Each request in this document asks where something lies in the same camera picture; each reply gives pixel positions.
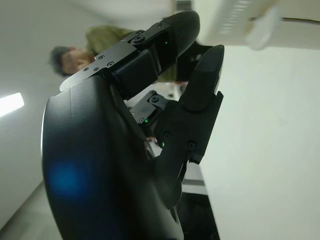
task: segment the black screw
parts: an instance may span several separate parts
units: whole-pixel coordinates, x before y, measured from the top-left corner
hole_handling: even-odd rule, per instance
[[[152,103],[158,102],[158,101],[159,101],[159,96],[152,96],[151,99],[150,99],[150,101],[151,101]]]
[[[164,134],[163,134],[163,137],[165,139],[169,139],[171,137],[171,133],[169,131],[165,131]]]
[[[114,61],[111,61],[111,62],[109,62],[106,66],[107,66],[108,68],[110,68],[113,64],[115,64],[115,62],[114,62]]]
[[[133,40],[133,44],[139,44],[142,43],[145,40],[145,36],[136,36]]]
[[[189,150],[194,150],[196,148],[197,144],[194,141],[189,141],[188,142],[188,149]]]

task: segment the man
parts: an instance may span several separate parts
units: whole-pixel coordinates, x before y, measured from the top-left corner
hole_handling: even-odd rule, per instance
[[[57,74],[69,77],[93,63],[96,55],[107,50],[132,32],[129,29],[108,25],[90,27],[85,34],[86,49],[73,46],[56,46],[51,51],[50,63]],[[158,79],[159,82],[174,82],[175,80],[175,67],[164,72]]]

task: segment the dark hair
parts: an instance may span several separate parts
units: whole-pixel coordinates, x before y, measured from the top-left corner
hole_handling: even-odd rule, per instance
[[[70,48],[66,46],[55,46],[50,53],[50,64],[53,67],[53,70],[63,77],[68,77],[70,74],[67,74],[62,69],[62,56],[70,52]]]

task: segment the ceiling light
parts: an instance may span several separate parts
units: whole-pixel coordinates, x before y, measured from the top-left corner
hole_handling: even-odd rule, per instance
[[[17,110],[24,105],[25,103],[20,92],[0,98],[0,117]]]

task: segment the robotic hand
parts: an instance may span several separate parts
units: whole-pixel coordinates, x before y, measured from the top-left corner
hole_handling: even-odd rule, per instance
[[[180,100],[130,99],[177,62],[199,33],[181,12],[136,31],[66,79],[45,107],[42,170],[64,240],[183,240],[175,205],[188,162],[199,164],[223,99],[224,47],[210,48]],[[162,149],[154,157],[146,136]]]

